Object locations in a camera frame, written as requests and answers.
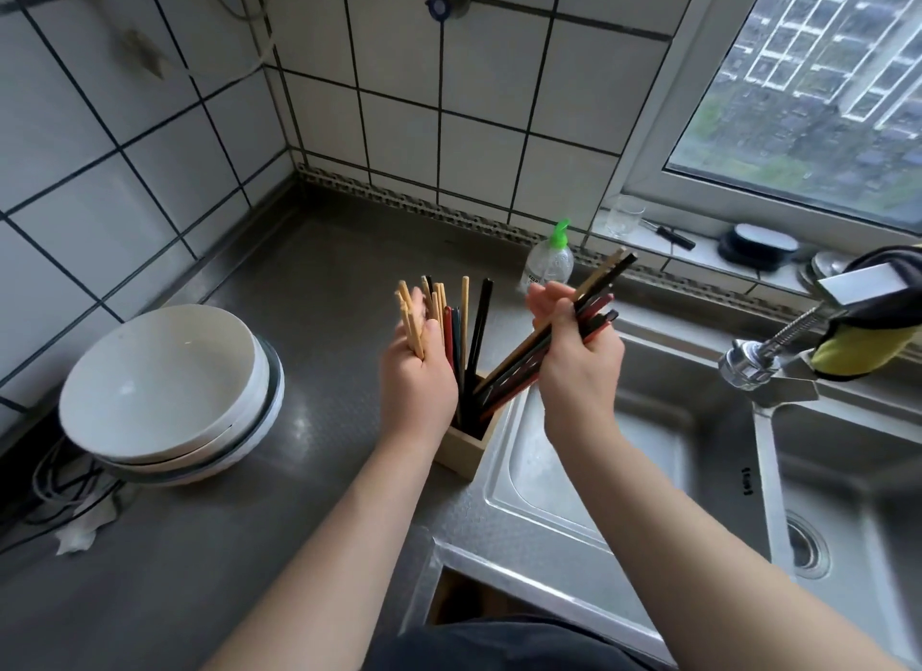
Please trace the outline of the sink drain strainer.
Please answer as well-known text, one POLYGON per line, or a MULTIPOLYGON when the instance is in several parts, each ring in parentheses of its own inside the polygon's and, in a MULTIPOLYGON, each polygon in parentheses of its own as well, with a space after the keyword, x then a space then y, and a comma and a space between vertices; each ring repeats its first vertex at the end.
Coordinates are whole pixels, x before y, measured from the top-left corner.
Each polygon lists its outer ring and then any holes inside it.
POLYGON ((787 532, 793 571, 805 580, 821 580, 833 568, 832 556, 823 535, 804 517, 786 511, 787 532))

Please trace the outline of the metal bowls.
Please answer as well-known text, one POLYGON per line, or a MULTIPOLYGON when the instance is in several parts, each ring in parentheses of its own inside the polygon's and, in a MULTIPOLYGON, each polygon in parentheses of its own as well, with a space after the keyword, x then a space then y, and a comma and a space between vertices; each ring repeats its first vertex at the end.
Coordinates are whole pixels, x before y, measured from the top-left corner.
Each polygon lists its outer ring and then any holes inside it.
POLYGON ((816 294, 822 292, 821 280, 844 272, 853 260, 855 256, 821 250, 798 264, 797 276, 801 284, 811 291, 810 294, 816 294))

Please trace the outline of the person's dark clothing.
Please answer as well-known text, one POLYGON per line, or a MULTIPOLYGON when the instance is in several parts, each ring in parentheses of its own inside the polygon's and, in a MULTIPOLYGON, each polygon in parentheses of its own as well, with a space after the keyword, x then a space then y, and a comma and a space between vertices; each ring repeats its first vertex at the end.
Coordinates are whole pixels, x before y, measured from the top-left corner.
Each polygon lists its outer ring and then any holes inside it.
POLYGON ((593 632, 533 615, 470 619, 375 642, 361 671, 655 671, 593 632))

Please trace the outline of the bunch of dark lacquered chopsticks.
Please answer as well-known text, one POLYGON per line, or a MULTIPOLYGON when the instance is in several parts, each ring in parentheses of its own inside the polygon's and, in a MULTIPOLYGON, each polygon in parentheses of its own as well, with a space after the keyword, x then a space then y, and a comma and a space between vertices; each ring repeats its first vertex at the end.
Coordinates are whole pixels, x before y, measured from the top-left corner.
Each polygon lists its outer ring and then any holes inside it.
MULTIPOLYGON (((637 261, 637 255, 620 249, 600 264, 575 291, 572 302, 580 337, 592 340, 618 316, 611 303, 616 280, 637 261)), ((477 425, 488 422, 505 403, 537 379, 550 346, 549 322, 535 329, 503 362, 474 389, 470 400, 471 419, 477 425)))

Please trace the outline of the bunch of light wooden chopsticks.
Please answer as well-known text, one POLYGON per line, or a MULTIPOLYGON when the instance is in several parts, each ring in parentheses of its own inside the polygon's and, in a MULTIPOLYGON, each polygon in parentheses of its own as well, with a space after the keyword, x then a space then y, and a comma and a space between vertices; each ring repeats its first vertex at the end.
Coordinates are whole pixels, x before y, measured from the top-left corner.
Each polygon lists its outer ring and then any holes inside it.
POLYGON ((429 277, 421 278, 422 309, 421 314, 417 314, 417 306, 414 297, 409 290, 406 281, 398 281, 396 296, 401 314, 401 322, 408 346, 414 355, 420 360, 424 360, 425 352, 422 341, 422 324, 421 318, 437 319, 440 325, 442 338, 446 335, 445 309, 448 307, 445 295, 444 284, 437 281, 431 281, 429 277))

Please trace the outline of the clear drinking glass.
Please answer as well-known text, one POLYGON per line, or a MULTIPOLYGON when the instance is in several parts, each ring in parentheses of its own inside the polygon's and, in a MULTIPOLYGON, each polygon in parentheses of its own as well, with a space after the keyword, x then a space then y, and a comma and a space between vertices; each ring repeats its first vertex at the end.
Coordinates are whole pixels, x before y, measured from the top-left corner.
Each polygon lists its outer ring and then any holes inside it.
POLYGON ((604 229, 613 238, 626 239, 643 220, 645 205, 641 199, 626 195, 609 195, 604 199, 607 211, 604 229))

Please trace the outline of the wooden chopstick holder box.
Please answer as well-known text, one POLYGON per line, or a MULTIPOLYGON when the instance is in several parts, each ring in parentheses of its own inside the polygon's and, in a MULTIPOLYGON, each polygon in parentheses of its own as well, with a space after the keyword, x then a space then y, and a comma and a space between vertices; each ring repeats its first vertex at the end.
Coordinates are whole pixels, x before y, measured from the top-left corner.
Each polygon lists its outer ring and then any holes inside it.
POLYGON ((488 423, 475 429, 474 435, 458 428, 455 422, 450 424, 435 453, 433 463, 444 467, 467 484, 473 482, 492 440, 501 434, 508 422, 508 406, 513 402, 514 400, 507 400, 502 403, 488 423))

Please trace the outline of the single black chopstick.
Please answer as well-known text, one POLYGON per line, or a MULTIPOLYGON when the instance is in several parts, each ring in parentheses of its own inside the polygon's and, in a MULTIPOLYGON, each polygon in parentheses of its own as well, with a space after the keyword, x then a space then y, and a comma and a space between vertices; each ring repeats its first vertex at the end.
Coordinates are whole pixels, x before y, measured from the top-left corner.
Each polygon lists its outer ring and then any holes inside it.
POLYGON ((465 388, 462 394, 462 419, 461 428, 469 436, 475 436, 478 431, 478 414, 475 407, 475 389, 478 384, 478 361, 486 329, 490 309, 490 300, 493 290, 493 280, 485 278, 480 286, 478 309, 471 338, 471 347, 467 358, 467 367, 464 376, 465 388))

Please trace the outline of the person's left forearm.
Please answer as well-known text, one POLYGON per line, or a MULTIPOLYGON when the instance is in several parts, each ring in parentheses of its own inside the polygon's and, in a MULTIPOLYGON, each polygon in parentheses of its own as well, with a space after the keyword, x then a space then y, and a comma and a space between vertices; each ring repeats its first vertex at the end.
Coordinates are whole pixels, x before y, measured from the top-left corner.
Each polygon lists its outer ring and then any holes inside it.
POLYGON ((201 671, 359 671, 445 431, 383 433, 337 505, 201 671))

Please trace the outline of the chrome kitchen faucet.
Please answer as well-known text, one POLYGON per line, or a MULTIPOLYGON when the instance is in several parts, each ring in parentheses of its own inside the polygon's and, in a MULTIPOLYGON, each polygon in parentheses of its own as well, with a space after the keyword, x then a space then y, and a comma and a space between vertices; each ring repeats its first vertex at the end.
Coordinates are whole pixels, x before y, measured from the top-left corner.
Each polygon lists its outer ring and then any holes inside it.
POLYGON ((826 278, 820 281, 820 287, 821 300, 812 309, 764 342, 734 340, 719 361, 722 378, 731 386, 749 392, 758 407, 776 409, 820 398, 807 352, 796 356, 806 370, 796 376, 785 371, 782 354, 795 339, 861 306, 889 301, 911 290, 908 277, 888 262, 826 278))

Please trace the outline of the person's left hand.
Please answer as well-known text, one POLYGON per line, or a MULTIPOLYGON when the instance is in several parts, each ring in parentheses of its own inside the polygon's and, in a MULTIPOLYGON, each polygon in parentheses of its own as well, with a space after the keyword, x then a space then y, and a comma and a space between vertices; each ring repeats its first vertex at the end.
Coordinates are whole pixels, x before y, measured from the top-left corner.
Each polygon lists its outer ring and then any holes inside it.
POLYGON ((457 405, 455 376, 445 361, 398 354, 393 341, 380 362, 380 442, 414 441, 436 449, 457 405))

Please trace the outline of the large white bowl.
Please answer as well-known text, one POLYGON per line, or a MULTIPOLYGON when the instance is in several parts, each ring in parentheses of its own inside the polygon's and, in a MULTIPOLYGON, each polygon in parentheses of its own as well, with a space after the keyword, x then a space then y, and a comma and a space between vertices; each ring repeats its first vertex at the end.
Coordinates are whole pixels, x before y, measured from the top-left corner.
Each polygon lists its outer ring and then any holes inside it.
POLYGON ((65 435, 112 464, 188 465, 255 420, 270 363, 246 324, 209 305, 142 314, 92 345, 59 399, 65 435))

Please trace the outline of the black round dish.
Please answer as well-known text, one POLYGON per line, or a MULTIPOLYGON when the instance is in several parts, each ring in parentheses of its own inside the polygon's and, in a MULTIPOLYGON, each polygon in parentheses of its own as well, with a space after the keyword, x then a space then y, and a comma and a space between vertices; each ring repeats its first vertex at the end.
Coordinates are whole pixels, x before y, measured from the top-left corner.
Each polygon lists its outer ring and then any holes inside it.
POLYGON ((732 225, 717 241, 722 259, 765 272, 789 263, 800 248, 800 242, 789 234, 744 222, 732 225))

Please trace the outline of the black handled tool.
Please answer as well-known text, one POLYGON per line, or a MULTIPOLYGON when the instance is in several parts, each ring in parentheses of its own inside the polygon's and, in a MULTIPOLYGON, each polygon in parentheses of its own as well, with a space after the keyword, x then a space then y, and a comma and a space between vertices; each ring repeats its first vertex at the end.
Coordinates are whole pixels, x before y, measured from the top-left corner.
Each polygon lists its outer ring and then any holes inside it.
POLYGON ((671 245, 677 246, 682 250, 692 251, 697 246, 694 240, 674 230, 671 230, 662 224, 650 222, 645 218, 640 220, 640 224, 659 238, 669 242, 671 245))

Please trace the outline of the person's right hand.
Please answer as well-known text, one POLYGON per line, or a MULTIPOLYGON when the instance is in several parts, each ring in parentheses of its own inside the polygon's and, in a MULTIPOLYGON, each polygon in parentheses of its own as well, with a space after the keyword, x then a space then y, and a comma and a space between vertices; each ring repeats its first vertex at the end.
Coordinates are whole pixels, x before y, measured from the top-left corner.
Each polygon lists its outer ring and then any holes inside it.
POLYGON ((554 446, 587 440, 615 425, 614 404, 624 344, 606 325, 583 342, 572 300, 558 301, 549 317, 550 346, 539 371, 545 431, 554 446))

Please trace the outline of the clear bottle with green pump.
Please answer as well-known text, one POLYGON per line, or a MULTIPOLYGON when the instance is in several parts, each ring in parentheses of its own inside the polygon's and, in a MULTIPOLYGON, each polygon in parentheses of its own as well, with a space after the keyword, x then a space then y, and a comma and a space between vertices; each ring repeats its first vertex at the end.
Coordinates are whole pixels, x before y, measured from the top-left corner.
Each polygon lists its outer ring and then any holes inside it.
POLYGON ((529 251, 517 285, 519 292, 527 294, 533 283, 546 285, 557 281, 566 284, 570 280, 574 255, 569 245, 569 225, 570 219, 557 222, 551 234, 529 251))

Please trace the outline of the crumpled white tissue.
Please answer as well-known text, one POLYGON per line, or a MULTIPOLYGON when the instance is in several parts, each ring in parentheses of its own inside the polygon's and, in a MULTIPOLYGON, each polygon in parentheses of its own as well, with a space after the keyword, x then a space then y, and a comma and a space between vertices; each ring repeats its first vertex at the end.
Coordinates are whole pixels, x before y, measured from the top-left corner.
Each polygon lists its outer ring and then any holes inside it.
POLYGON ((117 518, 118 510, 113 502, 100 502, 53 533, 58 542, 55 555, 63 556, 90 549, 97 537, 97 531, 117 518))

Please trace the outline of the window with white frame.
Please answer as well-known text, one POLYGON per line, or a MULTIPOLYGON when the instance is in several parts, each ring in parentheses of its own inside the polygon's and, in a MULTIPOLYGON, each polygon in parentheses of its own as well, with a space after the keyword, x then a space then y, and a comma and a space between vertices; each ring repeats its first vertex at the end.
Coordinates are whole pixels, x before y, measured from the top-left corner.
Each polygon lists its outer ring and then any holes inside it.
POLYGON ((922 234, 922 0, 712 0, 621 190, 817 240, 922 234))

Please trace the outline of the yellow and black cloth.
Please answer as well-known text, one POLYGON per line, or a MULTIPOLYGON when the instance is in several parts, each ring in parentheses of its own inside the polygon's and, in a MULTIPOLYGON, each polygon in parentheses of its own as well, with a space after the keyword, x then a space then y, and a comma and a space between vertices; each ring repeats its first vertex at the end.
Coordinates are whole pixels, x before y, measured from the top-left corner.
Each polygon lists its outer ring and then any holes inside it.
POLYGON ((882 263, 893 265, 908 290, 832 320, 811 356, 818 378, 847 382, 865 377, 892 361, 922 329, 922 242, 883 246, 854 258, 844 271, 882 263))

